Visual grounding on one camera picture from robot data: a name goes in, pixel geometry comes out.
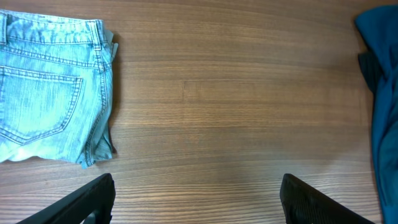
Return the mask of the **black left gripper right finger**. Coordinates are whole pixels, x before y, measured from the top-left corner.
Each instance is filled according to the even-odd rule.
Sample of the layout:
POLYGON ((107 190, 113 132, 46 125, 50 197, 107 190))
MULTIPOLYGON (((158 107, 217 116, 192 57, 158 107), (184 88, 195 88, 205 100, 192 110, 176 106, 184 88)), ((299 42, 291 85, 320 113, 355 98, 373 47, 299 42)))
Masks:
POLYGON ((292 174, 284 174, 280 201, 287 224, 374 224, 292 174))

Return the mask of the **small black cloth piece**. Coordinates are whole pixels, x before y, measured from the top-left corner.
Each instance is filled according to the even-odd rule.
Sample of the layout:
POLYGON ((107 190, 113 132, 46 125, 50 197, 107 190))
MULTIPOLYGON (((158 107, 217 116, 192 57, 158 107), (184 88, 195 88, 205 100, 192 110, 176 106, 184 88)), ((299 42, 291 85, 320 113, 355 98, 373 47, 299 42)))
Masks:
POLYGON ((358 55, 358 62, 368 88, 375 94, 378 83, 384 75, 376 55, 373 52, 360 53, 358 55))

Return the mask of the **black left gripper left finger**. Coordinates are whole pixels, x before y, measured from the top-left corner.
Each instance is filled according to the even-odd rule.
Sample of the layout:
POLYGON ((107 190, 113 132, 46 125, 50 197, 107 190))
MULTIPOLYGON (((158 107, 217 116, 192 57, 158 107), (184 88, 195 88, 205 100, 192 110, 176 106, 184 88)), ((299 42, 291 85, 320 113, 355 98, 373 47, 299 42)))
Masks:
POLYGON ((105 173, 17 224, 110 224, 115 198, 114 180, 105 173))

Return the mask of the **blue garment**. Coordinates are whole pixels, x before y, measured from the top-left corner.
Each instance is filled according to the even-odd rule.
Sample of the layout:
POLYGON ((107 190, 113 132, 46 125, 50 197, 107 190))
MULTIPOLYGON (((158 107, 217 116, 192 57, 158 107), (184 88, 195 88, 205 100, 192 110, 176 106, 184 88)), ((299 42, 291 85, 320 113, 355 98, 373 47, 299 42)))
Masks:
POLYGON ((360 14, 354 23, 384 72, 374 95, 371 150, 385 223, 397 223, 397 5, 360 14))

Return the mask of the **folded light blue jeans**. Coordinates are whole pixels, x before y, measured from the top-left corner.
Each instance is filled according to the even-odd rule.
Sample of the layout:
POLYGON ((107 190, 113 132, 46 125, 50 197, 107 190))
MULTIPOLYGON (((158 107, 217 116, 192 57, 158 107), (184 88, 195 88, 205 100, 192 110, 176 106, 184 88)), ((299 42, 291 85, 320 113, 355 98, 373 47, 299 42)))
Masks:
POLYGON ((1 11, 1 160, 112 157, 118 49, 99 19, 1 11))

